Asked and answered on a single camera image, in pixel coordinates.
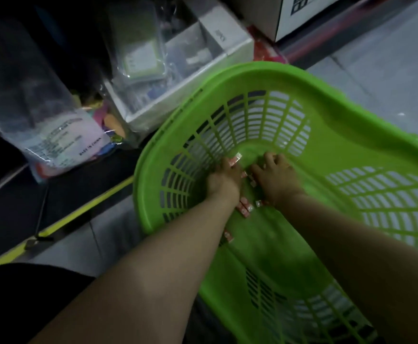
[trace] yellow strip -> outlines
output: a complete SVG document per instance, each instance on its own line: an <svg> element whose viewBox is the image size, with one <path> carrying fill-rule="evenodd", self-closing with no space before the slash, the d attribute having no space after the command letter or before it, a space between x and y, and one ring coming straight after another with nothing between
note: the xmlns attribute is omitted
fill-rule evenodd
<svg viewBox="0 0 418 344"><path fill-rule="evenodd" d="M87 212L88 210L94 208L100 202L103 202L108 197L114 195L115 193L117 193L121 189L125 188L126 186L131 185L133 180L134 180L134 176L131 176L131 177L127 178L123 182L119 183L115 187L113 187L113 188L109 189L108 191L104 192L100 196L94 198L92 201L86 203L84 206L78 208L77 210L70 213L66 217L60 219L59 221L55 222L51 226L45 228L43 231L41 231L39 233L39 235L42 236L42 237L48 237L49 235L53 234L58 229L67 225L70 221L79 217L81 214L83 214L83 213ZM21 243L21 244L15 246L14 248L12 248L10 251L1 255L0 256L0 265L5 264L5 263L10 263L11 261L16 259L17 257L21 256L25 252L24 247L25 247L26 241L28 239L26 239L23 243Z"/></svg>

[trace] open cardboard box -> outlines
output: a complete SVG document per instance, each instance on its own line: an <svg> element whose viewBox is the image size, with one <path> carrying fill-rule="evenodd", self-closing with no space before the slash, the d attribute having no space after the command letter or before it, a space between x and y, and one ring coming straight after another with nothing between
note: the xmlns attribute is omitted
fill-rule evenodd
<svg viewBox="0 0 418 344"><path fill-rule="evenodd" d="M124 104L112 84L107 79L103 81L119 115L133 132L142 137L158 128L209 75L234 64L253 60L252 37L218 0L183 2L198 21L169 40L166 49L171 49L184 37L204 38L213 55L212 61L134 113Z"/></svg>

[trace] white label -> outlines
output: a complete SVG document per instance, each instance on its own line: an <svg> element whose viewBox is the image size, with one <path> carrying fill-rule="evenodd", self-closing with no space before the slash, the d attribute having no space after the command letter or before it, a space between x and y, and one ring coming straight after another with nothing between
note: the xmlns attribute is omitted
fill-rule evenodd
<svg viewBox="0 0 418 344"><path fill-rule="evenodd" d="M41 123L34 137L17 146L49 167L67 168L86 162L109 142L96 121L78 109Z"/></svg>
<svg viewBox="0 0 418 344"><path fill-rule="evenodd" d="M127 49L125 57L126 69L129 73L141 72L157 67L157 60L153 41L148 41L139 46L131 45L134 48Z"/></svg>

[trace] hand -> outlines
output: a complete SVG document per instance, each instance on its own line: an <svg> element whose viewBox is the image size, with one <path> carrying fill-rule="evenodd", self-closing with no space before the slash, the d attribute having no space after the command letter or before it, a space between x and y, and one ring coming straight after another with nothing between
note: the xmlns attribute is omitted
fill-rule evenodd
<svg viewBox="0 0 418 344"><path fill-rule="evenodd" d="M263 188L266 199L276 209L290 201L293 196L305 194L300 185L297 173L287 163L283 154L273 155L271 152L264 154L265 165L260 168L253 164L250 169Z"/></svg>
<svg viewBox="0 0 418 344"><path fill-rule="evenodd" d="M223 157L221 164L215 166L215 172L207 178L207 198L227 200L234 208L239 202L241 173L242 168L238 163L230 167L228 158Z"/></svg>

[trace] person's right hand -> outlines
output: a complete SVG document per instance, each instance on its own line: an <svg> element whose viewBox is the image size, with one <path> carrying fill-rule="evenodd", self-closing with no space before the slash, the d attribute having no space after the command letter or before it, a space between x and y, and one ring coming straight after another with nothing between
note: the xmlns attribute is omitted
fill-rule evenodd
<svg viewBox="0 0 418 344"><path fill-rule="evenodd" d="M272 206L278 209L281 205L286 205L293 196L305 194L297 173L283 154L266 152L264 160L263 169L257 164L253 164L250 169Z"/></svg>

